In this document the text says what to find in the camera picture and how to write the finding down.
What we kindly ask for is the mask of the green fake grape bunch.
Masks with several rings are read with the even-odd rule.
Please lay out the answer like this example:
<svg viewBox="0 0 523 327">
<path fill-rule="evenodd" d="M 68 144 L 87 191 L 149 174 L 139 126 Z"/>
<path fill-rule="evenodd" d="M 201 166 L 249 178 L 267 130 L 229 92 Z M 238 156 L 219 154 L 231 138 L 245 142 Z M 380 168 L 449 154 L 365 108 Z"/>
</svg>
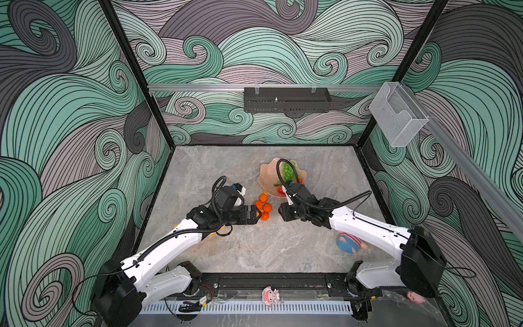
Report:
<svg viewBox="0 0 523 327">
<path fill-rule="evenodd" d="M 283 163 L 281 168 L 281 175 L 285 182 L 296 182 L 296 175 L 294 170 L 296 169 L 294 164 Z"/>
</svg>

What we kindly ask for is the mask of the pink scalloped fruit bowl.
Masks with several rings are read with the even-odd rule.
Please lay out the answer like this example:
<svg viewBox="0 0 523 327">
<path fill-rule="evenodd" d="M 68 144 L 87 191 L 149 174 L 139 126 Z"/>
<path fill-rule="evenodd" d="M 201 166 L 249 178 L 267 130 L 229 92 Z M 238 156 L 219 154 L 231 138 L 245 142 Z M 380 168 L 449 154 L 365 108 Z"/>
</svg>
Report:
<svg viewBox="0 0 523 327">
<path fill-rule="evenodd" d="M 260 166 L 260 175 L 258 177 L 258 183 L 261 185 L 262 189 L 268 195 L 274 196 L 276 198 L 284 198 L 285 195 L 281 195 L 277 191 L 279 187 L 283 186 L 283 184 L 282 184 L 282 182 L 280 182 L 278 174 L 276 172 L 276 164 L 279 160 L 280 160 L 280 158 L 275 158 L 271 162 L 269 162 L 267 164 L 263 163 Z M 290 159 L 290 162 L 292 164 L 294 164 L 296 167 L 296 171 L 298 173 L 298 179 L 299 179 L 300 183 L 304 184 L 306 181 L 306 178 L 307 178 L 306 170 L 301 169 L 298 166 L 297 161 Z M 279 165 L 280 175 L 281 175 L 281 168 L 282 168 L 283 163 L 281 163 Z"/>
</svg>

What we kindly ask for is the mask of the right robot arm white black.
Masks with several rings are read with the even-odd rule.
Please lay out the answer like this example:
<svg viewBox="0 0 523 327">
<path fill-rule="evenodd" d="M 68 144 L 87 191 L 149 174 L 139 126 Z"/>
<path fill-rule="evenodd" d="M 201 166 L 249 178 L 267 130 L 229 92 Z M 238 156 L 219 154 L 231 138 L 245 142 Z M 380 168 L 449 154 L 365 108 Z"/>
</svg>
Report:
<svg viewBox="0 0 523 327">
<path fill-rule="evenodd" d="M 349 275 L 366 289 L 405 287 L 425 298 L 436 297 L 448 261 L 429 231 L 422 226 L 408 229 L 384 223 L 349 207 L 370 196 L 370 191 L 344 202 L 318 200 L 300 182 L 296 168 L 291 170 L 294 178 L 286 181 L 276 169 L 287 198 L 279 208 L 284 221 L 301 220 L 344 232 L 387 253 L 391 259 L 382 263 L 354 265 Z"/>
</svg>

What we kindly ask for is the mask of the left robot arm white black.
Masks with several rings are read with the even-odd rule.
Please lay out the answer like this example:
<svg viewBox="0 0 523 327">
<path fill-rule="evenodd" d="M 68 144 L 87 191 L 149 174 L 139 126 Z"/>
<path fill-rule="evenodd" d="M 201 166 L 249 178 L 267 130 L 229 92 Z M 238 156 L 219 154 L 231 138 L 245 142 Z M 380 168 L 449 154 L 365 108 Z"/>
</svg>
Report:
<svg viewBox="0 0 523 327">
<path fill-rule="evenodd" d="M 109 260 L 95 275 L 91 307 L 106 326 L 128 326 L 142 308 L 174 293 L 197 291 L 200 272 L 185 262 L 172 272 L 162 272 L 176 257 L 210 235 L 224 237 L 222 229 L 255 225 L 256 214 L 245 204 L 246 189 L 226 185 L 219 177 L 211 188 L 211 199 L 192 208 L 172 231 L 154 244 L 123 260 Z"/>
</svg>

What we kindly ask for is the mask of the pink boy plush doll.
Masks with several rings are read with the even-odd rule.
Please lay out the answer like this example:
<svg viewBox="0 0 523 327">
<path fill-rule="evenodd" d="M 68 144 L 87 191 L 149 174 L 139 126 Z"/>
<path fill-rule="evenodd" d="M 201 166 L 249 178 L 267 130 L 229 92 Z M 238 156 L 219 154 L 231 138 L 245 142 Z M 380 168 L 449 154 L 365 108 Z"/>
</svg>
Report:
<svg viewBox="0 0 523 327">
<path fill-rule="evenodd" d="M 360 238 L 351 234 L 340 233 L 336 239 L 339 249 L 349 254 L 356 254 L 360 250 L 368 250 L 369 246 Z"/>
</svg>

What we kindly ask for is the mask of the pink pig figurine centre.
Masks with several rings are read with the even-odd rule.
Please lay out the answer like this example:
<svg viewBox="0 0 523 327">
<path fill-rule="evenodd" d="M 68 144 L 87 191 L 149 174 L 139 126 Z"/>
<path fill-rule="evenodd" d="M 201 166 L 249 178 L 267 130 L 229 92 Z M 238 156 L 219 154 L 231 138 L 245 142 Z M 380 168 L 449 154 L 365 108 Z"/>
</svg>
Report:
<svg viewBox="0 0 523 327">
<path fill-rule="evenodd" d="M 281 300 L 279 290 L 273 289 L 271 286 L 267 286 L 262 290 L 262 302 L 267 307 L 272 307 Z"/>
</svg>

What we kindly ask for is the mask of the pink pig figurine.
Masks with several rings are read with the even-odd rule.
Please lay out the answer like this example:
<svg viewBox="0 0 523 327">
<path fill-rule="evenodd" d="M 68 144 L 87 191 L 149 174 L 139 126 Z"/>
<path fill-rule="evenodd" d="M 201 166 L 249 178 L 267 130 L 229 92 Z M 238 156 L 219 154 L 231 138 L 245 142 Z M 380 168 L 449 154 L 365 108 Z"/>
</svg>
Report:
<svg viewBox="0 0 523 327">
<path fill-rule="evenodd" d="M 414 302 L 414 303 L 417 303 L 417 304 L 424 304 L 426 302 L 425 298 L 415 292 L 412 292 L 412 291 L 409 291 L 407 292 L 406 294 L 406 297 L 411 301 L 411 302 Z"/>
<path fill-rule="evenodd" d="M 272 307 L 281 300 L 279 290 L 273 289 L 271 286 L 267 286 L 262 290 L 262 302 L 267 307 Z"/>
</svg>

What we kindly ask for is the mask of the pink pig figurine right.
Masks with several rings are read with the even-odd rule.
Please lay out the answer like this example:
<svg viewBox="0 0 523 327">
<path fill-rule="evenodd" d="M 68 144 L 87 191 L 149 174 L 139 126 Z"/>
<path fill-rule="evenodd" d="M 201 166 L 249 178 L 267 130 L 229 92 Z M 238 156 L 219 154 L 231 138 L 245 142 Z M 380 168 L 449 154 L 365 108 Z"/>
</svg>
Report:
<svg viewBox="0 0 523 327">
<path fill-rule="evenodd" d="M 415 292 L 412 292 L 412 291 L 409 291 L 407 292 L 406 294 L 406 297 L 411 301 L 411 302 L 414 302 L 414 303 L 417 303 L 417 304 L 424 304 L 426 302 L 425 298 Z"/>
</svg>

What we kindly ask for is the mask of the black wall tray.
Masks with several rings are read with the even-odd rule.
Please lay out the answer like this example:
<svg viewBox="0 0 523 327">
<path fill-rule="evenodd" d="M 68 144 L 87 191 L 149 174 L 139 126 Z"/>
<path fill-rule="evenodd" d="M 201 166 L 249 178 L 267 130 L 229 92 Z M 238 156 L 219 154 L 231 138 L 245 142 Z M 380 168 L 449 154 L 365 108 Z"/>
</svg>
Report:
<svg viewBox="0 0 523 327">
<path fill-rule="evenodd" d="M 284 113 L 296 116 L 305 113 L 326 113 L 332 98 L 328 89 L 260 89 L 246 88 L 243 106 L 247 113 Z"/>
</svg>

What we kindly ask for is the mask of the clear acrylic wall box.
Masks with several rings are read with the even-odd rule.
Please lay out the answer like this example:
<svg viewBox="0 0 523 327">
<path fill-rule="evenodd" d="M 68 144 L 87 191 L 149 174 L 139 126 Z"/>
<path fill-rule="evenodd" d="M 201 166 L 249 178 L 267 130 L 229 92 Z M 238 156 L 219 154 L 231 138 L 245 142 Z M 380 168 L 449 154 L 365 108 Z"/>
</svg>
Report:
<svg viewBox="0 0 523 327">
<path fill-rule="evenodd" d="M 369 106 L 389 145 L 406 147 L 428 117 L 413 91 L 399 82 L 384 83 Z"/>
</svg>

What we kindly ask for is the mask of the aluminium rail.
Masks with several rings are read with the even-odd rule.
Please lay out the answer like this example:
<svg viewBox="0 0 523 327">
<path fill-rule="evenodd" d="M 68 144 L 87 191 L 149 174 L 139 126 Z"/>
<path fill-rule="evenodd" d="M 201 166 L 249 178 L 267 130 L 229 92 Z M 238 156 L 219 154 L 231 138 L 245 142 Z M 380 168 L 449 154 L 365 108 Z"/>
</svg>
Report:
<svg viewBox="0 0 523 327">
<path fill-rule="evenodd" d="M 318 88 L 325 88 L 334 93 L 376 93 L 381 85 L 357 85 L 357 84 L 198 84 L 198 83 L 170 83 L 170 84 L 148 84 L 150 92 L 240 92 L 246 88 L 260 89 L 308 89 L 311 92 Z"/>
</svg>

